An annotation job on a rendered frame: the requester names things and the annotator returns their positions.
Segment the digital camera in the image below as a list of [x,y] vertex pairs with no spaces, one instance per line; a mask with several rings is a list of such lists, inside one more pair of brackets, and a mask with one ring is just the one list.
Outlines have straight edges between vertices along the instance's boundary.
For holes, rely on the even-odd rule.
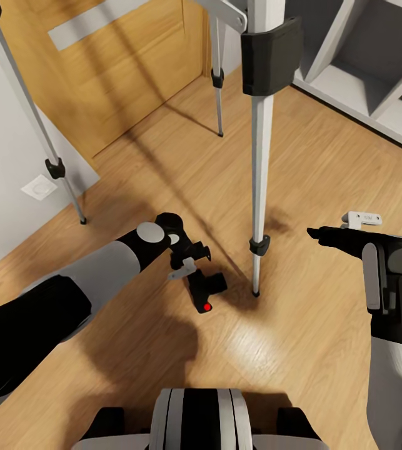
[[207,303],[209,296],[228,289],[222,273],[215,273],[212,276],[205,277],[200,268],[196,268],[196,272],[187,275],[187,277],[198,313],[210,312],[212,305]]

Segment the camera tripod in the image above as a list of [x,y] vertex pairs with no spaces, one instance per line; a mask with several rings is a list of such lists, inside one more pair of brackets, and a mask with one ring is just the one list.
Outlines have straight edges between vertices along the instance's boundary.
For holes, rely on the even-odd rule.
[[[295,71],[300,67],[305,35],[305,29],[301,29],[303,16],[284,18],[285,0],[193,1],[209,12],[213,59],[211,79],[216,90],[220,137],[224,135],[221,115],[224,71],[220,68],[218,20],[241,33],[243,93],[251,96],[253,238],[249,242],[250,251],[253,252],[252,293],[258,297],[260,257],[266,254],[271,239],[264,234],[264,215],[274,93],[289,86],[294,81]],[[1,13],[0,5],[0,18]],[[80,224],[86,224],[86,218],[65,175],[65,166],[54,150],[1,29],[0,66],[48,157],[45,164],[51,177],[61,178],[80,216]]]

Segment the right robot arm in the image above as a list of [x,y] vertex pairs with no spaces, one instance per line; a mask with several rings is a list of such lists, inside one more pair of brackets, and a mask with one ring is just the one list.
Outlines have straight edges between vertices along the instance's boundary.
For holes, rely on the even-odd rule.
[[318,244],[363,263],[366,305],[372,314],[366,415],[379,450],[402,450],[402,236],[360,231],[379,226],[379,214],[348,211],[340,228],[307,228]]

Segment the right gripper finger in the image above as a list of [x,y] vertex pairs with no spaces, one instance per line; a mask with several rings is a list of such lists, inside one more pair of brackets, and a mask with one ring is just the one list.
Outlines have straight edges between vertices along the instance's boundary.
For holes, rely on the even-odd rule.
[[307,228],[306,231],[312,238],[319,239],[321,227],[319,229]]

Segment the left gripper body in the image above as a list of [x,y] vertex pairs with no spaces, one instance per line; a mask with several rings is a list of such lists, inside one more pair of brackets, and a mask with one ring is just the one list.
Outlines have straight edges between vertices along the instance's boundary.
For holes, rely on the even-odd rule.
[[189,246],[187,250],[183,252],[174,252],[171,253],[171,264],[174,269],[183,269],[183,260],[187,258],[192,258],[194,261],[198,259],[202,259],[206,257],[206,252],[204,246],[201,241],[196,242],[196,244],[192,244],[191,240],[189,240]]

